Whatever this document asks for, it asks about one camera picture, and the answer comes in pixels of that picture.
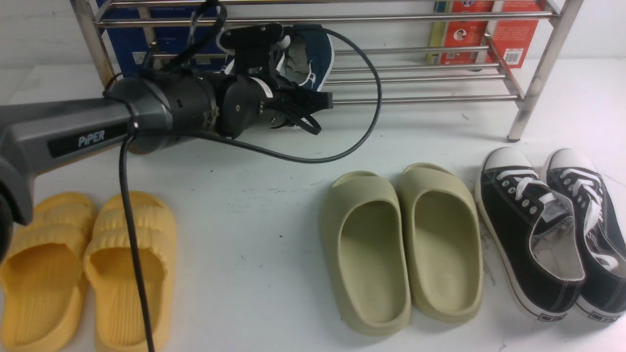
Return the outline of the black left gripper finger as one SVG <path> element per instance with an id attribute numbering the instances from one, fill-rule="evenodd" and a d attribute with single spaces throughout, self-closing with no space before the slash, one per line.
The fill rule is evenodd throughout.
<path id="1" fill-rule="evenodd" d="M 286 106 L 303 110 L 333 109 L 333 94 L 309 89 L 279 90 L 281 101 Z"/>

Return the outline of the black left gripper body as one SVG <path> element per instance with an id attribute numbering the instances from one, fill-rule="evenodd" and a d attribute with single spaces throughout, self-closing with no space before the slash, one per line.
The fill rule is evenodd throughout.
<path id="1" fill-rule="evenodd" d="M 286 114 L 273 106 L 279 94 L 255 77 L 224 75 L 215 85 L 219 110 L 215 131 L 219 136 L 239 138 L 251 127 L 280 129 L 289 124 Z"/>

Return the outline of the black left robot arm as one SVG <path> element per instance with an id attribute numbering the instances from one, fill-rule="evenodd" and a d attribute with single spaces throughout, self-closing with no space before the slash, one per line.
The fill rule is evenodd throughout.
<path id="1" fill-rule="evenodd" d="M 130 151 L 149 154 L 185 142 L 183 133 L 235 139 L 248 128 L 321 127 L 313 114 L 333 107 L 331 93 L 280 76 L 246 77 L 186 70 L 143 72 L 113 83 L 99 98 L 1 107 L 1 256 L 13 226 L 34 218 L 34 179 L 121 143 L 130 132 L 154 130 Z"/>

